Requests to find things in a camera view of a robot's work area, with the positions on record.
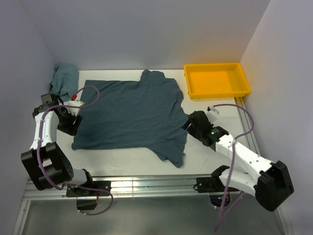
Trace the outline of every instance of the white table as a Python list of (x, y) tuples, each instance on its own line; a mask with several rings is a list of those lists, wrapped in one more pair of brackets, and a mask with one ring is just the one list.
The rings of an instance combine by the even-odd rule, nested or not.
[[(233, 98), (191, 100), (183, 70), (160, 70), (168, 78), (174, 78), (183, 92), (182, 107), (185, 113), (206, 111), (214, 104), (231, 103)], [(133, 80), (140, 79), (142, 70), (86, 70), (79, 72), (79, 88), (86, 80)], [(243, 132), (238, 111), (234, 107), (219, 107), (220, 118), (214, 123), (229, 131), (233, 136)], [(176, 168), (169, 161), (162, 162), (155, 153), (147, 148), (112, 150), (72, 150), (73, 137), (58, 131), (58, 144), (76, 169), (85, 168), (92, 176), (146, 176), (146, 175), (186, 175), (209, 174), (221, 165), (229, 165), (230, 159), (214, 152), (209, 147), (188, 135), (185, 146), (184, 165)], [(246, 145), (245, 138), (239, 140)]]

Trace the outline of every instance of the cable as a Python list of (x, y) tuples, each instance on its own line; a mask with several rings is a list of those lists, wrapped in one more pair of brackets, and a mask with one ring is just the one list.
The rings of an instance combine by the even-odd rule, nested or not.
[[(47, 114), (55, 109), (55, 108), (61, 108), (61, 107), (65, 107), (65, 108), (79, 108), (79, 109), (83, 109), (83, 108), (87, 108), (87, 107), (90, 107), (92, 105), (94, 105), (100, 98), (100, 92), (99, 90), (95, 87), (95, 86), (85, 86), (81, 89), (79, 89), (74, 95), (77, 96), (77, 94), (82, 91), (83, 89), (86, 89), (86, 88), (93, 88), (97, 91), (97, 99), (91, 103), (91, 104), (88, 104), (88, 105), (84, 105), (84, 106), (80, 106), (80, 107), (77, 107), (77, 106), (72, 106), (72, 105), (54, 105), (50, 108), (48, 108), (43, 116), (42, 116), (42, 119), (40, 120), (40, 125), (39, 125), (39, 136), (38, 136), (38, 145), (37, 145), (37, 161), (38, 161), (38, 164), (39, 164), (39, 168), (41, 170), (41, 172), (43, 173), (44, 177), (47, 179), (47, 181), (49, 182), (49, 184), (51, 184), (51, 186), (53, 186), (54, 188), (56, 188), (57, 190), (62, 190), (64, 189), (64, 187), (67, 185), (66, 183), (62, 184), (61, 187), (57, 186), (52, 180), (51, 178), (48, 176), (47, 172), (45, 171), (45, 168), (43, 166), (43, 163), (41, 162), (41, 158), (40, 158), (40, 148), (41, 148), (41, 142), (42, 142), (42, 138), (43, 138), (43, 130), (44, 130), (44, 121), (45, 121), (45, 117), (47, 116)], [(106, 212), (110, 207), (111, 205), (113, 204), (113, 195), (109, 192), (109, 191), (106, 191), (104, 189), (94, 189), (94, 188), (86, 188), (86, 187), (83, 187), (83, 186), (79, 186), (79, 185), (71, 185), (71, 184), (68, 184), (70, 187), (78, 187), (78, 188), (81, 188), (81, 189), (84, 189), (84, 190), (89, 190), (89, 191), (100, 191), (100, 192), (104, 192), (104, 193), (108, 193), (110, 196), (111, 196), (111, 202), (110, 204), (102, 211), (100, 212), (97, 212), (97, 213), (86, 213), (86, 212), (82, 212), (80, 211), (80, 213), (84, 214), (84, 215), (98, 215), (98, 214), (102, 214), (104, 212)]]
[(229, 206), (228, 210), (223, 214), (223, 210), (224, 210), (224, 206), (225, 206), (225, 202), (226, 202), (226, 195), (227, 195), (229, 184), (230, 184), (231, 174), (232, 174), (232, 172), (234, 170), (234, 165), (235, 165), (236, 141), (237, 141), (238, 138), (250, 134), (252, 132), (253, 128), (254, 128), (253, 118), (252, 118), (251, 114), (246, 109), (244, 109), (243, 107), (241, 107), (241, 106), (239, 106), (237, 104), (216, 104), (216, 105), (213, 105), (214, 108), (215, 107), (221, 107), (221, 106), (233, 106), (233, 107), (237, 107), (238, 109), (243, 110), (249, 116), (249, 119), (250, 119), (250, 122), (251, 122), (251, 128), (247, 132), (244, 132), (244, 133), (242, 133), (240, 135), (237, 135), (234, 138), (234, 142), (232, 144), (233, 154), (232, 154), (232, 159), (231, 159), (231, 165), (230, 165), (230, 168), (229, 168), (229, 174), (228, 174), (226, 186), (225, 186), (225, 189), (224, 189), (224, 194), (223, 194), (222, 204), (221, 204), (220, 211), (219, 211), (219, 216), (218, 216), (215, 228), (214, 228), (215, 232), (220, 227), (220, 225), (222, 224), (223, 220), (225, 219), (225, 217), (229, 213), (229, 211), (233, 208), (233, 206), (235, 206), (235, 204), (237, 202), (239, 202), (239, 200), (242, 198), (242, 196), (244, 194), (244, 192), (240, 192), (239, 197), (236, 199), (236, 201), (231, 206)]

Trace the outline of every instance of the gray wall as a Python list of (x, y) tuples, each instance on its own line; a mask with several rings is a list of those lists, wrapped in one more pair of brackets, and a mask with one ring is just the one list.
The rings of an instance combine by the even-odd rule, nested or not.
[(312, 9), (312, 0), (271, 0), (241, 60), (261, 152), (289, 168), (295, 193), (286, 206), (300, 235), (313, 228)]
[(17, 0), (0, 1), (0, 230), (13, 231), (27, 174), (21, 153), (32, 142), (33, 109), (48, 91), (54, 61)]
[(81, 70), (240, 61), (269, 0), (20, 0), (57, 62)]

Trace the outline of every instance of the yellow tray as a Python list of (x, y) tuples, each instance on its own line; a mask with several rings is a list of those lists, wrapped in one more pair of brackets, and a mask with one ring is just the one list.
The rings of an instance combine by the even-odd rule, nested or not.
[(239, 63), (185, 65), (191, 99), (243, 97), (251, 92)]

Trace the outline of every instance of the cloth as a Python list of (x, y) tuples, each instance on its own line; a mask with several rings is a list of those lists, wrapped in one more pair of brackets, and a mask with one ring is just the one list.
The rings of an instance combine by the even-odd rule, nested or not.
[(54, 77), (50, 83), (50, 93), (61, 97), (63, 101), (71, 100), (78, 89), (78, 69), (68, 64), (54, 67)]
[[(80, 111), (83, 120), (72, 149), (146, 147), (162, 161), (183, 165), (187, 131), (182, 126), (188, 115), (176, 80), (145, 70), (139, 82), (87, 80), (85, 86), (90, 85), (99, 89), (100, 99)], [(93, 89), (83, 90), (81, 101), (95, 99)]]

